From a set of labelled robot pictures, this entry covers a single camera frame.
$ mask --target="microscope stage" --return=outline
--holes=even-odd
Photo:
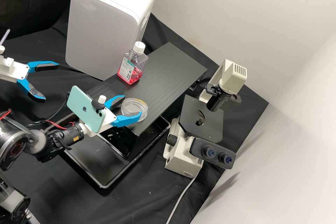
[[[212,112],[206,103],[185,95],[178,123],[187,134],[218,143],[223,139],[223,119],[223,110]]]

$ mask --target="white box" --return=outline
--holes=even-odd
[[[71,0],[66,62],[101,80],[144,35],[154,0]]]

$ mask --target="red wire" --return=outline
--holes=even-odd
[[[6,112],[3,116],[0,117],[0,121],[1,121],[3,118],[5,118],[6,116],[8,116],[11,112],[12,112],[11,109],[7,110],[7,112]]]
[[[61,129],[61,130],[67,130],[67,128],[64,128],[64,127],[62,127],[62,126],[59,126],[57,123],[55,123],[55,122],[52,122],[52,121],[49,121],[49,120],[46,120],[46,122],[48,122],[48,123],[51,123],[52,125],[54,125],[55,127],[57,127],[57,128],[59,128],[59,129]]]

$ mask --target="pink liquid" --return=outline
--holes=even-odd
[[[134,70],[133,70],[133,72],[132,72],[132,76],[131,76],[130,80],[127,81],[127,80],[125,80],[123,77],[121,77],[119,75],[119,71],[120,71],[120,68],[118,69],[118,76],[121,79],[123,79],[129,85],[132,85],[134,82],[138,81],[141,78],[141,76],[142,76],[142,71],[135,67]]]

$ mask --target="microscope cable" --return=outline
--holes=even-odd
[[[171,212],[171,214],[170,214],[170,216],[169,216],[166,224],[169,224],[169,222],[170,222],[171,218],[173,217],[173,215],[175,213],[175,210],[176,210],[177,206],[179,205],[179,203],[180,203],[183,195],[186,193],[186,191],[189,189],[189,187],[195,181],[195,179],[196,179],[197,175],[199,174],[199,172],[200,172],[200,170],[198,171],[198,173],[196,174],[196,176],[190,181],[190,183],[187,185],[187,187],[184,189],[184,191],[181,193],[181,195],[180,195],[179,199],[177,200],[177,202],[176,202],[176,204],[175,204],[175,206],[174,206],[174,208],[173,208],[173,210],[172,210],[172,212]]]

